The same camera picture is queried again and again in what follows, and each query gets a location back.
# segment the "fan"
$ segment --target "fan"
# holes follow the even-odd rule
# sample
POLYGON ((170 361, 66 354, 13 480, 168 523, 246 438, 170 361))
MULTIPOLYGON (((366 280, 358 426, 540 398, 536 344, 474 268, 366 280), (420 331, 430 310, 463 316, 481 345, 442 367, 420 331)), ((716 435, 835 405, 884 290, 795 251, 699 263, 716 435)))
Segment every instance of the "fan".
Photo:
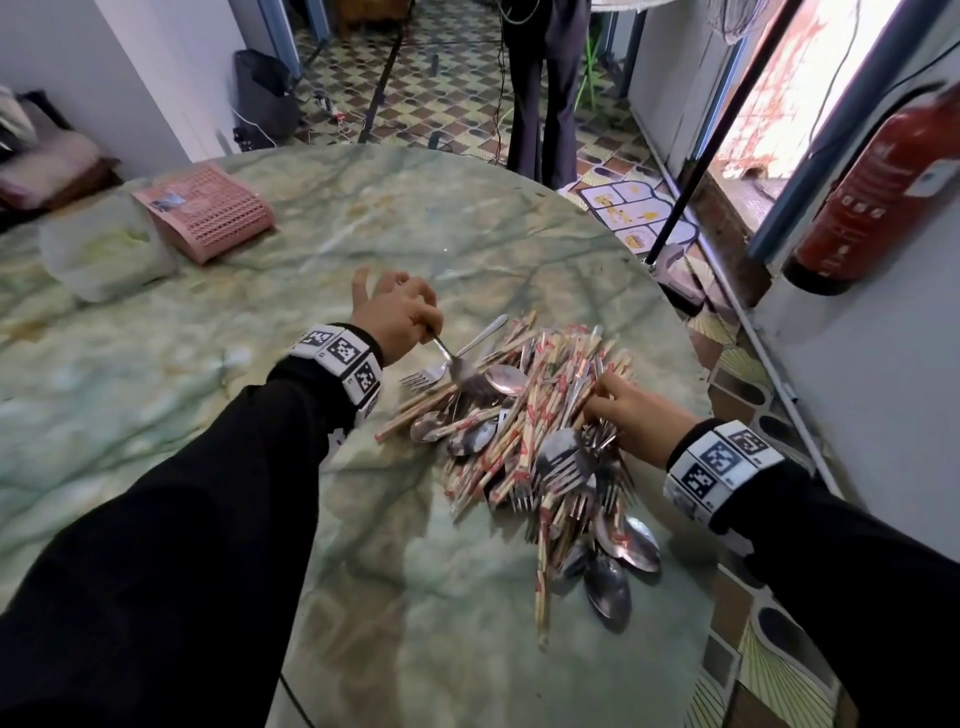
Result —
POLYGON ((708 0, 707 24, 729 45, 766 25, 779 0, 708 0))

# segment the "person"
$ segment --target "person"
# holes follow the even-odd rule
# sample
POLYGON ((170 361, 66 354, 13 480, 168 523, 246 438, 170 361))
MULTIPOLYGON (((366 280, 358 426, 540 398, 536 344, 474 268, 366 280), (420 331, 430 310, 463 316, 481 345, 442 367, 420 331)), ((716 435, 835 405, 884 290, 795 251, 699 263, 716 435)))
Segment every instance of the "person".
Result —
POLYGON ((550 189, 577 181, 577 79, 590 21, 589 0, 516 0, 503 6, 510 51, 514 125, 507 169, 550 189), (547 109, 540 144, 540 74, 546 62, 547 109))
MULTIPOLYGON (((371 411, 380 367, 443 329, 422 279, 388 272, 371 298, 366 280, 354 277, 349 323, 313 328, 206 432, 43 549, 0 617, 0 725, 264 724, 317 526, 318 466, 371 411)), ((700 422, 612 374, 585 407, 668 478, 718 431, 752 442, 743 425, 700 422)), ((766 454, 710 529, 752 542, 749 568, 864 724, 952 708, 960 565, 766 454)))

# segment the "person's left hand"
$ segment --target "person's left hand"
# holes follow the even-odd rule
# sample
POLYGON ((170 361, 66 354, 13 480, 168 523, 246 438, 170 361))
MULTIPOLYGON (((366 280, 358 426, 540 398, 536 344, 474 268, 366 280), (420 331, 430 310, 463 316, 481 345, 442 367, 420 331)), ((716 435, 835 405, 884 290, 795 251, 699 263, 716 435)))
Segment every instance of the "person's left hand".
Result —
POLYGON ((437 308, 437 294, 421 278, 406 271, 387 271, 376 282, 373 297, 367 295, 370 268, 353 274, 353 316, 350 322, 376 339, 389 367, 417 344, 426 344, 444 328, 444 315, 437 308))

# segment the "fire extinguisher label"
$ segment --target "fire extinguisher label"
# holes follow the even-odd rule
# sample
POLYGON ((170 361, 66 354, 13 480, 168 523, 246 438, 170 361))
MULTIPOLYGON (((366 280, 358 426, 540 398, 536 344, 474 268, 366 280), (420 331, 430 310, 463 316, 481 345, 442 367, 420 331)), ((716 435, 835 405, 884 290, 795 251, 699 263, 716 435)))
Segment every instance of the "fire extinguisher label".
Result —
POLYGON ((907 197, 933 197, 960 170, 960 159, 937 159, 903 193, 907 197))

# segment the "pink basket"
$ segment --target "pink basket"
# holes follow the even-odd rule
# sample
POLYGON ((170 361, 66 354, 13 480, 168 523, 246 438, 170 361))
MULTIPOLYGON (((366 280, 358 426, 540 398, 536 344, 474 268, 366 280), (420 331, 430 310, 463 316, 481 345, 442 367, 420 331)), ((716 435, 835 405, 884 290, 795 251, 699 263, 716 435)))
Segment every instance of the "pink basket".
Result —
POLYGON ((198 263, 276 222, 274 212, 256 193, 215 164, 197 164, 133 196, 161 223, 164 237, 198 263))

